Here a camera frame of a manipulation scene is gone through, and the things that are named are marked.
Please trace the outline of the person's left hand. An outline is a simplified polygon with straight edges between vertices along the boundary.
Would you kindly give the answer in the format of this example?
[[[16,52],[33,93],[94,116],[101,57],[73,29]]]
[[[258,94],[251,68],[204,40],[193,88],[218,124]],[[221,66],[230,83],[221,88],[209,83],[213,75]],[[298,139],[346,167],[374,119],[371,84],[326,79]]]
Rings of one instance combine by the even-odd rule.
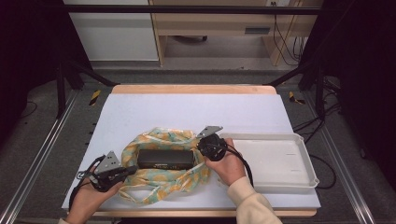
[[[92,186],[88,178],[84,179],[64,221],[68,224],[85,224],[107,199],[119,191],[121,186],[122,183],[119,182],[107,192],[100,192]]]

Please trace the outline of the black rectangular box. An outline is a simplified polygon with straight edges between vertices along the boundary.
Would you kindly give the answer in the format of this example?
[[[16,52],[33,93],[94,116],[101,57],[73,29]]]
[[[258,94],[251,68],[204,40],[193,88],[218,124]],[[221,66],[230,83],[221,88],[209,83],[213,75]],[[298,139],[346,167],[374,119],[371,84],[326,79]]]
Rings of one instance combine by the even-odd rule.
[[[142,149],[137,165],[141,169],[189,170],[194,166],[194,157],[188,150]]]

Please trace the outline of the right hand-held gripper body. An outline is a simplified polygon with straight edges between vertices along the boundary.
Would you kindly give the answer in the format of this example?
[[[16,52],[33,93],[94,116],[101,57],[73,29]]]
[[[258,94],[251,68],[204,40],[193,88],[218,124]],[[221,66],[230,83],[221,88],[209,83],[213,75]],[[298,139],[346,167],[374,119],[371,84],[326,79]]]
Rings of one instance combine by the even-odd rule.
[[[197,148],[211,161],[220,161],[228,149],[225,140],[217,135],[217,132],[222,129],[222,126],[206,126],[197,135],[199,140]]]

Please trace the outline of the wooden desk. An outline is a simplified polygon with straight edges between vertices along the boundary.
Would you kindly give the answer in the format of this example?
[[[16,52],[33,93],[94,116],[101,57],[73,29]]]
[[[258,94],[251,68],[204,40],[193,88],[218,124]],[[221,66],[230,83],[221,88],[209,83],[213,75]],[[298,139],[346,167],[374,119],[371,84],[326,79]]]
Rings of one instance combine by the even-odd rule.
[[[148,0],[152,6],[321,7],[324,0]],[[291,54],[293,38],[305,41],[315,15],[153,13],[154,34],[160,58],[169,36],[256,36],[262,40],[272,65]]]

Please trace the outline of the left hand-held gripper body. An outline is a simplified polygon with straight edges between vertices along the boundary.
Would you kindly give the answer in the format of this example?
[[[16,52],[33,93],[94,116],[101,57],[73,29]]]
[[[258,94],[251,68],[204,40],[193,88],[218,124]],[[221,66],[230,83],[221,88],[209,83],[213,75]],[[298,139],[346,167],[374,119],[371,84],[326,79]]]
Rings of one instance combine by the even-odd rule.
[[[89,168],[80,175],[78,188],[83,185],[85,178],[90,180],[91,185],[100,192],[107,192],[113,186],[109,183],[109,178],[114,175],[120,175],[123,168],[114,151],[96,158]]]

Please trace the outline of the black curtain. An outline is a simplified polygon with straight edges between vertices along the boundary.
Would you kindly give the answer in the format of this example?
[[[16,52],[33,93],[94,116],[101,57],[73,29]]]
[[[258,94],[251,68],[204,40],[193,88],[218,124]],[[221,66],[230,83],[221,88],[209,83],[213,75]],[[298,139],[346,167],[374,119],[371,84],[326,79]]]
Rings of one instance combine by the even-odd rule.
[[[70,15],[53,10],[64,0],[0,0],[0,146],[11,136],[33,88],[56,78],[59,54],[90,61]]]
[[[396,0],[323,0],[302,61],[341,82],[353,130],[396,190]]]

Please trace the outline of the aluminium rail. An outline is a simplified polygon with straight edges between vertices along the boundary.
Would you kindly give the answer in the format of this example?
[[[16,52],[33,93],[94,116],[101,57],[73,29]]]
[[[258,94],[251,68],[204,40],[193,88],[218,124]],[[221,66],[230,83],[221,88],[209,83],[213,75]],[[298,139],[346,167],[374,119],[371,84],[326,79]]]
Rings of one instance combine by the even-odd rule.
[[[53,146],[56,143],[61,130],[63,129],[73,106],[75,105],[78,95],[78,91],[70,91],[64,112],[54,121],[45,141],[41,145],[41,148],[38,150],[35,159],[27,170],[26,175],[17,188],[11,201],[8,203],[6,209],[0,216],[0,224],[13,224],[16,220],[24,202],[26,201],[35,181],[42,170],[42,167],[47,160],[47,157],[51,153]]]
[[[346,196],[359,220],[360,224],[375,224],[375,219],[364,200],[361,191],[356,184],[352,173],[347,168],[338,147],[336,146],[326,124],[330,121],[329,116],[333,112],[324,112],[323,124],[318,129],[321,141],[331,160],[337,181],[343,186]]]

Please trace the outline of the yellow black tape piece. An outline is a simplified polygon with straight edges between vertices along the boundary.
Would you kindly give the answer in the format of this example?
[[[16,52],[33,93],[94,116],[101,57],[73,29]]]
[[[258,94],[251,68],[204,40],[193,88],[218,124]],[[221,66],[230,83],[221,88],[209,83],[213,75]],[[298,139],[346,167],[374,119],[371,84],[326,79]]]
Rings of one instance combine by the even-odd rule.
[[[292,91],[289,92],[289,99],[290,102],[299,104],[299,105],[305,105],[305,100],[301,100],[301,99],[296,99],[294,96],[294,93]]]
[[[101,93],[100,90],[94,91],[94,93],[92,94],[92,98],[91,98],[91,100],[89,102],[89,105],[95,105],[100,93]]]

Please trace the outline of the white plastic tray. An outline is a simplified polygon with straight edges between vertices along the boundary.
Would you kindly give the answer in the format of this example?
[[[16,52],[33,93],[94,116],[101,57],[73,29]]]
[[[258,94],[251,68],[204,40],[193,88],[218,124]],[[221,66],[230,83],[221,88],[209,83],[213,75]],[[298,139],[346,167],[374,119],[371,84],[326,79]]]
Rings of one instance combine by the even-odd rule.
[[[316,176],[304,139],[296,133],[222,133],[250,166],[255,190],[261,193],[306,193]]]

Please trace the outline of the white cabinet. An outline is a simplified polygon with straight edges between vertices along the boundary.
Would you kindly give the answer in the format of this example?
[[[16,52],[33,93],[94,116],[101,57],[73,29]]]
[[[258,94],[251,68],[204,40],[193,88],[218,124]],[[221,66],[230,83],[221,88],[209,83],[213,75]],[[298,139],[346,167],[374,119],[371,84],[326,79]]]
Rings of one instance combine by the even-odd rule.
[[[157,61],[149,13],[70,13],[92,62]]]

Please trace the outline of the lemon print cloth bag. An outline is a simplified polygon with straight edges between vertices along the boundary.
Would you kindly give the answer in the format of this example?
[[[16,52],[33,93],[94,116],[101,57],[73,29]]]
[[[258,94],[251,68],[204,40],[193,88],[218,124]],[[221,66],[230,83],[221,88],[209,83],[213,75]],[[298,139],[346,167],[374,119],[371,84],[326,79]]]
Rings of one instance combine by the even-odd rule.
[[[193,166],[179,171],[139,167],[134,175],[126,177],[119,190],[121,198],[133,203],[152,204],[174,191],[190,192],[199,184],[205,184],[210,177],[210,170],[205,165],[197,143],[198,139],[191,130],[154,128],[139,134],[121,153],[123,167],[137,166],[138,154],[143,149],[191,152]]]

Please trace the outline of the person's right hand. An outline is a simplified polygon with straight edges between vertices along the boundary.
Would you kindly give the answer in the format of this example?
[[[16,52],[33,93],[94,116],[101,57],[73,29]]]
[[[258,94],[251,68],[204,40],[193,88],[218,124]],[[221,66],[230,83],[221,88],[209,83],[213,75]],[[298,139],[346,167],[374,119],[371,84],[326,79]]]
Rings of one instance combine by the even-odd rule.
[[[233,151],[236,151],[233,140],[226,138],[225,142],[229,145],[229,151],[224,157],[220,161],[211,161],[209,158],[205,158],[205,164],[214,170],[227,186],[231,186],[232,183],[246,176],[246,170],[243,162],[233,154]]]

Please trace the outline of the black metal frame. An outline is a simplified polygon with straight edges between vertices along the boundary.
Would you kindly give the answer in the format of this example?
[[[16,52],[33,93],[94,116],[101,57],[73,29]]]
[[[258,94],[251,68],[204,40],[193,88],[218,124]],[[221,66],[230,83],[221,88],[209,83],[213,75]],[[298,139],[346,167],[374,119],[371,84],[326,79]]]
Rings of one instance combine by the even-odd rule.
[[[235,7],[235,6],[144,6],[144,5],[64,5],[54,6],[57,10],[66,13],[180,13],[180,14],[262,14],[262,15],[319,15],[324,13],[321,7]],[[104,77],[87,70],[75,62],[67,62],[72,66],[86,71],[86,74],[107,86],[115,86]],[[58,93],[58,115],[59,118],[66,107],[64,92],[64,75],[62,63],[57,68],[57,93]]]

